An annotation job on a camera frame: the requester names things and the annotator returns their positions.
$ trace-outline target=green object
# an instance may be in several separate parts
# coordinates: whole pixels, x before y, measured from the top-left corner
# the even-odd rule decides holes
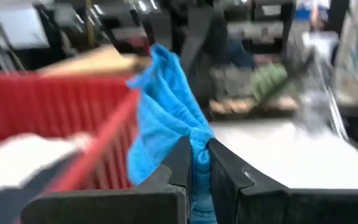
[[[259,67],[251,79],[252,94],[261,100],[273,87],[286,79],[287,71],[279,63],[270,63]]]

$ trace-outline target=blue towel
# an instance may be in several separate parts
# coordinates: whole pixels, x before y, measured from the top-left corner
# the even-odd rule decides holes
[[[216,223],[211,198],[209,153],[212,130],[191,93],[178,57],[159,44],[151,48],[153,64],[128,82],[140,90],[139,135],[127,156],[129,180],[139,185],[163,161],[180,137],[193,147],[191,220]]]

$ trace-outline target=blue cloth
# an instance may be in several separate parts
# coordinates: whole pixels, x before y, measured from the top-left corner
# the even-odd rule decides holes
[[[139,185],[163,161],[180,137],[193,147],[192,223],[216,223],[211,198],[208,141],[212,130],[191,93],[178,57],[159,44],[151,48],[153,64],[128,82],[140,90],[139,135],[127,156],[129,180]]]

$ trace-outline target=red shopping basket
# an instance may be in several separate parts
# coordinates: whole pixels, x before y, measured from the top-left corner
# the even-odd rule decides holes
[[[0,141],[19,133],[95,139],[48,189],[127,189],[138,93],[122,78],[0,77]]]

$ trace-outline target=red basket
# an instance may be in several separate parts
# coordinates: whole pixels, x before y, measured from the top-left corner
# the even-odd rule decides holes
[[[95,139],[49,190],[127,189],[125,156],[136,133],[138,93],[121,78],[0,77],[0,141],[19,133]]]

